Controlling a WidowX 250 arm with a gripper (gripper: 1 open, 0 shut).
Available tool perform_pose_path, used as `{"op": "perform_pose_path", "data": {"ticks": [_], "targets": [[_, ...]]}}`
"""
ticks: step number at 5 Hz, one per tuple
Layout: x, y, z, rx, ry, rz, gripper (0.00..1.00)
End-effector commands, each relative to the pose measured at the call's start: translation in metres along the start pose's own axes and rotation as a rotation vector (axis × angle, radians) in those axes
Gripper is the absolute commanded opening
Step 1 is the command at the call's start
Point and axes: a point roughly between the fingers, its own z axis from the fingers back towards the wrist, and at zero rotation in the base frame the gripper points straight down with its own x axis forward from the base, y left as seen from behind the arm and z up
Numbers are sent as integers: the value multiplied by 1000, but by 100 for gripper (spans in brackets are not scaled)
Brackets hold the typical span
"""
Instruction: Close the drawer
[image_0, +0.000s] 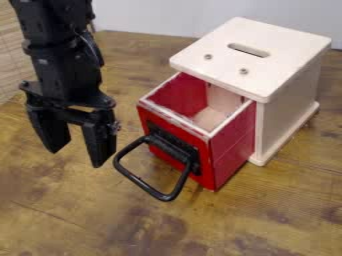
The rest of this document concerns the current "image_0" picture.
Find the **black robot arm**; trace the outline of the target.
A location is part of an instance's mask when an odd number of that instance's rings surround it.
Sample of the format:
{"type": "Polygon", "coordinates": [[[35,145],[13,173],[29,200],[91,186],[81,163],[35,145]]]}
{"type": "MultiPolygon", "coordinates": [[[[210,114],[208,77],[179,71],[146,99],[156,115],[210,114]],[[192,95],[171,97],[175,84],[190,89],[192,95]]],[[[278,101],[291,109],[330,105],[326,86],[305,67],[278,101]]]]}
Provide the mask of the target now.
{"type": "Polygon", "coordinates": [[[92,0],[9,0],[36,77],[20,89],[36,134],[52,153],[69,143],[68,126],[81,128],[92,166],[116,151],[115,100],[100,90],[104,60],[88,30],[92,0]]]}

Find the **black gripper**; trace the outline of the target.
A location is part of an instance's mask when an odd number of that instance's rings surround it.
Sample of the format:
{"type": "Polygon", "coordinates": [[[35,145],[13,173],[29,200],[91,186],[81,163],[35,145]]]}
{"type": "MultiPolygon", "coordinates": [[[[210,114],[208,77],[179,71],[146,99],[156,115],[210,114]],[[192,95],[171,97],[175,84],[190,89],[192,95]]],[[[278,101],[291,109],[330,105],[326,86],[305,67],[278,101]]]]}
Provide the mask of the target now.
{"type": "Polygon", "coordinates": [[[71,141],[68,123],[81,125],[91,163],[103,166],[116,152],[115,100],[101,89],[103,55],[88,31],[63,41],[23,42],[36,81],[23,82],[27,113],[45,149],[56,153],[71,141]]]}

